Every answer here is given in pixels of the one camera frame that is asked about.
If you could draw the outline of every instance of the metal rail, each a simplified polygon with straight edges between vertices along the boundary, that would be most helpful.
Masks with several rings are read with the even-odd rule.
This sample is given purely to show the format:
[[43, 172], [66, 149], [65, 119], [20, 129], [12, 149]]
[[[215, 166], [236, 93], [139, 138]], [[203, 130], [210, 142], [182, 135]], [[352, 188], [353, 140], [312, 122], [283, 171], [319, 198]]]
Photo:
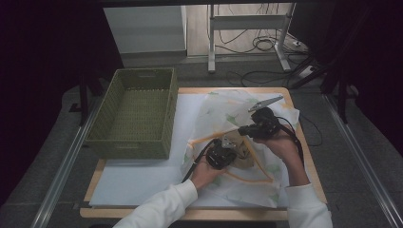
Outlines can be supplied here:
[[57, 171], [53, 182], [48, 189], [47, 194], [41, 204], [41, 207], [36, 214], [31, 228], [45, 228], [48, 226], [51, 214], [53, 213], [54, 207], [65, 187], [68, 175], [70, 174], [71, 168], [77, 158], [78, 152], [83, 144], [86, 133], [89, 130], [90, 124], [92, 123], [96, 110], [98, 110], [101, 105], [101, 98], [94, 98], [95, 100], [91, 103], [89, 116], [82, 126], [77, 131], [77, 134], [71, 144], [68, 152], [63, 158], [60, 164], [59, 170]]
[[393, 228], [403, 227], [403, 220], [398, 212], [396, 205], [394, 204], [391, 196], [388, 193], [388, 190], [382, 184], [375, 171], [373, 170], [371, 164], [367, 160], [364, 151], [359, 146], [358, 141], [356, 140], [353, 132], [350, 127], [345, 124], [341, 118], [338, 116], [336, 111], [336, 103], [331, 97], [331, 95], [323, 95], [323, 99], [328, 105], [330, 112], [332, 113], [333, 118], [335, 119], [336, 125], [340, 130], [341, 135], [349, 146], [353, 156], [355, 157], [355, 161], [357, 162], [359, 168], [361, 169], [362, 174], [364, 175], [368, 185], [376, 197], [383, 213], [385, 214], [387, 220], [391, 224]]

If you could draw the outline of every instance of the white sleeve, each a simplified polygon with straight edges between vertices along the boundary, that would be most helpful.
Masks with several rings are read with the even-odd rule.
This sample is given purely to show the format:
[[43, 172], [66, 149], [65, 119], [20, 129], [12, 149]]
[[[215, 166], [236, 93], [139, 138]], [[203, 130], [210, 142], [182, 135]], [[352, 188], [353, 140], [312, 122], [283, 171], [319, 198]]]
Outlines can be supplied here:
[[288, 220], [290, 227], [328, 228], [333, 227], [330, 212], [315, 193], [313, 185], [287, 187], [289, 200]]
[[198, 192], [191, 180], [171, 185], [157, 193], [131, 214], [122, 218], [114, 228], [163, 228], [180, 219], [187, 206], [198, 198]]

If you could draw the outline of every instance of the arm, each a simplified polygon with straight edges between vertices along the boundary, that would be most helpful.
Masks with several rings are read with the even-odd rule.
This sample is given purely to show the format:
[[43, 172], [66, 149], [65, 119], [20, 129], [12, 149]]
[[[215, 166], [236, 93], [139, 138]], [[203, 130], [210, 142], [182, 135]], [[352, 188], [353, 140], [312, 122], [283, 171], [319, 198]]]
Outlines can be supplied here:
[[285, 192], [289, 200], [288, 217], [290, 227], [333, 227], [327, 206], [317, 197], [299, 158], [297, 147], [287, 133], [280, 130], [270, 140], [254, 139], [254, 141], [269, 147], [275, 155], [282, 159], [287, 167], [290, 186], [285, 188]]
[[187, 206], [198, 198], [198, 190], [202, 189], [214, 178], [225, 172], [212, 168], [202, 157], [190, 180], [178, 185], [171, 185], [144, 204], [138, 206], [131, 214], [122, 218], [115, 228], [156, 228], [168, 227], [180, 219]]

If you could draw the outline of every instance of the black cable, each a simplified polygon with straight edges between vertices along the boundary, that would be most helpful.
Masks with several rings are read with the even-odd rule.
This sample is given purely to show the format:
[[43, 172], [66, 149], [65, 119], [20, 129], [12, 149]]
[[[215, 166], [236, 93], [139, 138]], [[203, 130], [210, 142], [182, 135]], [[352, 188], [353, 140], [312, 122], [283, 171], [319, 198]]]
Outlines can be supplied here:
[[297, 138], [297, 135], [296, 135], [295, 131], [293, 133], [290, 129], [288, 129], [283, 124], [280, 124], [279, 128], [281, 130], [283, 130], [285, 133], [287, 133], [291, 137], [291, 139], [293, 140], [294, 144], [297, 146], [297, 151], [298, 151], [299, 158], [302, 161], [302, 166], [305, 167], [305, 162], [304, 162], [304, 159], [303, 159], [302, 144], [301, 144], [301, 141]]
[[304, 115], [302, 115], [302, 113], [300, 113], [300, 112], [299, 112], [299, 116], [302, 117], [303, 119], [305, 119], [306, 121], [308, 121], [309, 123], [311, 123], [311, 124], [314, 126], [314, 128], [317, 130], [317, 133], [319, 133], [319, 143], [316, 143], [316, 144], [310, 144], [310, 143], [308, 143], [308, 145], [309, 145], [309, 146], [320, 146], [320, 145], [323, 145], [323, 135], [322, 135], [322, 132], [321, 132], [321, 131], [319, 130], [319, 128], [317, 127], [317, 125], [316, 125], [313, 121], [309, 120], [307, 117], [305, 117]]
[[250, 79], [247, 79], [247, 78], [246, 78], [247, 76], [249, 76], [249, 75], [251, 75], [251, 74], [255, 74], [255, 73], [275, 73], [275, 74], [282, 74], [282, 72], [273, 72], [273, 71], [267, 71], [267, 70], [265, 70], [265, 71], [258, 71], [258, 70], [256, 70], [256, 71], [250, 71], [250, 72], [247, 72], [247, 73], [243, 74], [243, 75], [240, 77], [240, 84], [241, 84], [243, 87], [247, 87], [246, 84], [245, 84], [243, 81], [247, 81], [247, 82], [251, 82], [251, 83], [261, 84], [261, 85], [262, 85], [262, 84], [267, 84], [267, 83], [271, 83], [271, 82], [274, 82], [274, 81], [283, 79], [283, 76], [281, 76], [281, 77], [278, 77], [278, 78], [270, 79], [270, 80], [268, 80], [268, 81], [257, 82], [257, 81], [253, 81], [253, 80], [250, 80]]
[[290, 125], [291, 130], [293, 131], [293, 133], [296, 134], [296, 130], [293, 128], [293, 126], [291, 125], [291, 123], [290, 123], [287, 119], [282, 118], [282, 117], [277, 117], [277, 118], [278, 118], [278, 119], [282, 119], [282, 120], [284, 120], [285, 122], [287, 122], [287, 123]]
[[[278, 5], [279, 5], [279, 3], [278, 3]], [[277, 7], [277, 9], [276, 9], [276, 15], [278, 14], [278, 7]], [[278, 38], [277, 38], [277, 29], [275, 29], [275, 31], [276, 31], [276, 41], [278, 40]]]
[[291, 78], [293, 78], [296, 75], [296, 72], [299, 72], [302, 68], [307, 67], [312, 61], [313, 61], [313, 57], [308, 56], [308, 58], [306, 58], [304, 61], [302, 61], [302, 63], [300, 63], [298, 66], [296, 66], [294, 68], [294, 70], [292, 72], [290, 72], [290, 74], [288, 75], [287, 79], [284, 81], [284, 82], [286, 82], [285, 85], [284, 85], [284, 82], [283, 82], [283, 86], [288, 89], [289, 84], [290, 84], [290, 80], [291, 80]]
[[[220, 5], [218, 5], [218, 7], [217, 7], [217, 15], [220, 15]], [[219, 36], [220, 36], [220, 39], [221, 39], [222, 43], [225, 44], [225, 45], [227, 45], [227, 44], [229, 44], [229, 43], [235, 41], [236, 39], [238, 39], [238, 38], [239, 38], [240, 36], [242, 36], [242, 34], [245, 33], [247, 30], [248, 30], [248, 29], [245, 29], [243, 32], [241, 32], [239, 35], [237, 35], [235, 38], [233, 38], [233, 39], [231, 39], [230, 41], [227, 41], [227, 42], [225, 42], [225, 41], [222, 40], [221, 30], [219, 30]]]
[[210, 18], [210, 16], [208, 15], [208, 5], [207, 5], [207, 11], [206, 11], [206, 21], [205, 21], [205, 24], [206, 24], [206, 29], [207, 29], [207, 37], [208, 37], [208, 40], [210, 40], [210, 34], [208, 33], [209, 32], [209, 26], [208, 26], [208, 19]]
[[214, 140], [210, 141], [207, 146], [204, 147], [204, 149], [201, 151], [201, 153], [199, 154], [199, 156], [195, 159], [195, 161], [193, 162], [192, 166], [190, 167], [189, 171], [186, 173], [186, 176], [184, 176], [182, 182], [185, 182], [190, 175], [193, 173], [193, 171], [195, 170], [196, 166], [198, 165], [198, 163], [201, 161], [202, 156], [204, 155], [205, 150], [211, 145], [211, 143], [213, 143]]
[[270, 10], [270, 14], [273, 14], [273, 9], [275, 8], [275, 4], [272, 3], [272, 10]]
[[231, 10], [231, 4], [228, 4], [228, 9], [231, 11], [232, 15], [234, 15], [234, 12]]
[[261, 4], [260, 4], [260, 7], [259, 7], [258, 10], [255, 12], [255, 14], [258, 14], [258, 12], [263, 8], [263, 6], [264, 6], [264, 4], [261, 3]]
[[[273, 41], [270, 40], [270, 38], [267, 36], [260, 36], [260, 32], [261, 32], [261, 30], [259, 31], [258, 37], [255, 37], [253, 39], [252, 45], [261, 51], [269, 51], [269, 50], [273, 49], [275, 47], [275, 45], [273, 44]], [[259, 44], [262, 44], [262, 43], [268, 43], [268, 44], [270, 44], [270, 47], [267, 47], [267, 48], [259, 47]]]
[[266, 9], [266, 12], [264, 14], [267, 14], [267, 12], [269, 12], [269, 7], [270, 7], [270, 3], [267, 4], [267, 9]]
[[[271, 37], [271, 36], [270, 36], [270, 38], [274, 39], [275, 42], [276, 42], [276, 41], [278, 40], [278, 38], [277, 38], [277, 32], [281, 32], [281, 29], [275, 29], [275, 32], [276, 32], [275, 37]], [[285, 35], [286, 35], [286, 37], [288, 36], [288, 37], [290, 37], [291, 39], [297, 41], [297, 38], [296, 38], [295, 36], [291, 35], [290, 33], [287, 32]], [[288, 51], [289, 53], [312, 54], [312, 53], [309, 52], [309, 49], [308, 49], [308, 50], [304, 50], [304, 51], [295, 50], [295, 49], [292, 49], [291, 47], [288, 47], [285, 43], [283, 44], [283, 49], [285, 49], [285, 50]]]
[[240, 76], [240, 78], [242, 77], [242, 75], [238, 74], [237, 72], [234, 72], [234, 71], [227, 71], [226, 74], [225, 74], [225, 78], [226, 78], [227, 82], [228, 82], [230, 85], [232, 85], [232, 86], [242, 86], [242, 84], [235, 84], [235, 83], [232, 83], [232, 82], [230, 81], [230, 79], [228, 78], [228, 76], [229, 76], [230, 73], [233, 73], [233, 74], [235, 74], [235, 75], [237, 75], [237, 76]]

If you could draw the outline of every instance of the table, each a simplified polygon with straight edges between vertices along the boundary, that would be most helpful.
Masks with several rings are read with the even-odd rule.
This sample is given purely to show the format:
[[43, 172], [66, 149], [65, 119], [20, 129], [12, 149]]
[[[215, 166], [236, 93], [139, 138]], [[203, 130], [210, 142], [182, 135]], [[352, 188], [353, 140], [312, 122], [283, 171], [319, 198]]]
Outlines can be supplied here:
[[[288, 105], [294, 106], [291, 100], [290, 93], [283, 87], [182, 87], [179, 89], [179, 94], [206, 94], [214, 89], [243, 89], [249, 93], [281, 93]], [[297, 128], [297, 137], [300, 139], [303, 152], [305, 166], [311, 177], [311, 182], [315, 187], [319, 199], [327, 203], [324, 195], [315, 164], [312, 160], [309, 147], [306, 143], [301, 127]], [[84, 198], [84, 203], [87, 204], [92, 197], [92, 194], [97, 186], [97, 183], [102, 176], [106, 160], [99, 160], [95, 168], [92, 180]], [[123, 218], [128, 215], [133, 208], [112, 208], [112, 207], [83, 207], [80, 209], [80, 214], [84, 218]], [[286, 208], [189, 208], [186, 210], [183, 220], [252, 220], [252, 221], [268, 221], [268, 220], [287, 220]]]

